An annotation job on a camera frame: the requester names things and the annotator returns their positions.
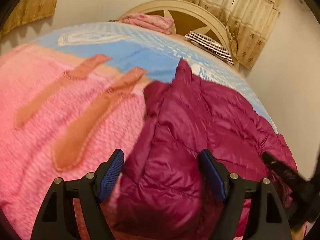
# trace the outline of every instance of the blue gripper pad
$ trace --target blue gripper pad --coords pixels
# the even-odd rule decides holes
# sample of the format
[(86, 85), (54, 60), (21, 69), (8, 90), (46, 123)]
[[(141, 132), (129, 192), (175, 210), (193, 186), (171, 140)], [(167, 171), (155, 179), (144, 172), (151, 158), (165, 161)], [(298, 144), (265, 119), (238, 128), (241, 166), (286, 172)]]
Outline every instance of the blue gripper pad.
[(100, 203), (110, 196), (112, 189), (116, 184), (116, 180), (118, 179), (122, 170), (123, 163), (124, 154), (123, 151), (120, 150), (110, 164), (107, 173), (104, 175), (100, 183), (100, 193), (98, 195), (98, 200)]
[(224, 183), (205, 151), (200, 152), (199, 162), (207, 178), (213, 196), (224, 202), (227, 199)]

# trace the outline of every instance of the wall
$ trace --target wall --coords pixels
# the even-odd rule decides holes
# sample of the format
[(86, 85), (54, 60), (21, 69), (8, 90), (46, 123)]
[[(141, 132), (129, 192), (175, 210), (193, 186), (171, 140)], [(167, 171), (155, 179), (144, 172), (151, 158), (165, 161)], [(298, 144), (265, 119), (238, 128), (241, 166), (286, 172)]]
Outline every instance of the wall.
[(320, 25), (303, 1), (285, 0), (262, 54), (243, 74), (310, 177), (320, 143)]
[(0, 41), (0, 54), (55, 29), (87, 23), (116, 20), (131, 8), (153, 0), (58, 0), (55, 15), (22, 26)]

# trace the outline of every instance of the silver screw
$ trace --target silver screw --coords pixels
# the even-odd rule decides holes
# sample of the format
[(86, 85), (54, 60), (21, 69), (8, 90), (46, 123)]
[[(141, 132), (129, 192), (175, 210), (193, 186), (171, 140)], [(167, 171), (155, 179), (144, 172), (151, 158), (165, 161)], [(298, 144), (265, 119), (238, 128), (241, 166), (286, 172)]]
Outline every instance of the silver screw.
[(264, 178), (262, 179), (262, 182), (266, 185), (269, 185), (270, 184), (270, 180), (268, 178)]
[(230, 173), (230, 178), (232, 178), (232, 179), (238, 179), (238, 178), (239, 178), (239, 175), (233, 172), (233, 173)]
[(55, 184), (60, 184), (62, 182), (62, 179), (61, 178), (56, 178), (54, 180)]
[(86, 174), (85, 176), (87, 179), (92, 179), (94, 177), (94, 173), (93, 172), (89, 172)]

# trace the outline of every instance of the pillow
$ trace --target pillow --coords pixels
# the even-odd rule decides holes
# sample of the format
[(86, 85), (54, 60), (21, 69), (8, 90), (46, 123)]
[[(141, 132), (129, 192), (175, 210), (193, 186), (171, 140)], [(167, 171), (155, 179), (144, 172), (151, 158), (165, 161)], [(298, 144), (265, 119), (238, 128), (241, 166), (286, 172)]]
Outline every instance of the pillow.
[(194, 45), (200, 45), (201, 49), (205, 48), (209, 52), (219, 56), (222, 60), (233, 65), (232, 57), (230, 52), (223, 47), (220, 43), (216, 42), (214, 39), (200, 33), (189, 32), (185, 35), (187, 39), (191, 41)]

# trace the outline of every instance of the maroon puffer jacket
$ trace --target maroon puffer jacket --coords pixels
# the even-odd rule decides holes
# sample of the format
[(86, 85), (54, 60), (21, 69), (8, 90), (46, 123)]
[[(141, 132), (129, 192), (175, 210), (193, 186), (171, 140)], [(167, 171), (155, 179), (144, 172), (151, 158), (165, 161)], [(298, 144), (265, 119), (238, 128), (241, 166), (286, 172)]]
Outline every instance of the maroon puffer jacket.
[[(155, 81), (144, 92), (147, 118), (123, 169), (116, 229), (152, 239), (208, 239), (222, 204), (200, 175), (196, 157), (205, 148), (244, 179), (269, 177), (288, 202), (287, 188), (260, 155), (268, 151), (296, 169), (291, 152), (238, 92), (201, 80), (184, 60), (171, 84)], [(247, 200), (236, 236), (244, 233), (249, 206)]]

